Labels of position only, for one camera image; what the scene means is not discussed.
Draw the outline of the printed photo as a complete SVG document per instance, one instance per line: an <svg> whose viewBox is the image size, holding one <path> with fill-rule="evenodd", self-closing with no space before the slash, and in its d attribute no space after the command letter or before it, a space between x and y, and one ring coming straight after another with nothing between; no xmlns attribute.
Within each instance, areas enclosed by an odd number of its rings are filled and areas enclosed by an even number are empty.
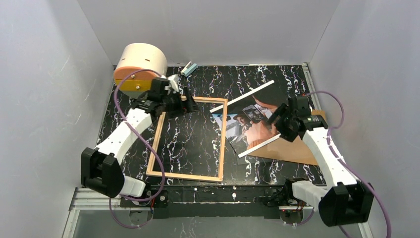
<svg viewBox="0 0 420 238"><path fill-rule="evenodd" d="M253 156L251 152L257 149L257 147L248 148L246 136L248 129L261 121L269 124L267 121L272 113L285 103L287 98L287 95L271 80L228 102L225 136L239 158ZM222 111L222 106L210 110L218 124L222 123Z"/></svg>

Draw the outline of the white wooden picture frame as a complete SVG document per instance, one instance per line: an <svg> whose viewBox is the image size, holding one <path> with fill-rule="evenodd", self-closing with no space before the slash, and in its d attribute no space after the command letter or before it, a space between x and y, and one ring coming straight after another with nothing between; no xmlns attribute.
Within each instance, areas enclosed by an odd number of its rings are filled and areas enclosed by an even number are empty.
<svg viewBox="0 0 420 238"><path fill-rule="evenodd" d="M164 172L166 178L172 179L186 179L186 180L195 180L195 181L209 181L209 182L221 182L223 180L223 166L224 166L224 149L225 149L225 132L226 132L226 122L227 122L227 99L223 98L210 98L210 97L193 97L195 102L198 103L212 103L212 104L221 104L222 105L222 126L221 128L221 138L220 138L220 153L219 153L219 164L218 164L218 174L216 177L210 176L200 176L200 175L191 175L191 174L177 174ZM162 112L158 119L158 123L155 129L155 136L152 148L157 151L158 144L160 141L160 135L163 127L163 122L166 116L166 112ZM150 154L148 166L146 169L146 175L153 177L162 177L162 171L154 171L155 164L155 155Z"/></svg>

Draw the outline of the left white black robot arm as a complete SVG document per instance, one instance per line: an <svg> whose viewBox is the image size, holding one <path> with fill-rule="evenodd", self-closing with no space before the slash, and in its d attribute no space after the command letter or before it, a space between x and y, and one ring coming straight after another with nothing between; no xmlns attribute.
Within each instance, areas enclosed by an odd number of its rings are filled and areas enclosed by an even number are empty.
<svg viewBox="0 0 420 238"><path fill-rule="evenodd" d="M149 90L136 99L122 123L110 136L95 148L85 148L81 153L81 184L109 198L118 195L131 196L144 201L147 184L123 174L121 163L127 151L162 113L183 116L197 111L198 107L190 91L184 88L181 98L179 76L156 77Z"/></svg>

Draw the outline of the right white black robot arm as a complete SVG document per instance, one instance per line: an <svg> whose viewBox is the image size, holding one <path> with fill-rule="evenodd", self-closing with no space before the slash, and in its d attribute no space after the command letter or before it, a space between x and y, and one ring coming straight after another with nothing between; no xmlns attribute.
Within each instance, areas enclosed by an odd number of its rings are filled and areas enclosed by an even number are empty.
<svg viewBox="0 0 420 238"><path fill-rule="evenodd" d="M305 202L319 212L328 227L364 223L368 220L374 195L368 185L355 178L340 162L342 158L328 135L328 124L320 115L312 115L307 97L291 97L268 120L280 137L293 142L297 137L308 146L321 169L326 187L314 185L305 178L287 179L281 190L266 196L268 205L290 200Z"/></svg>

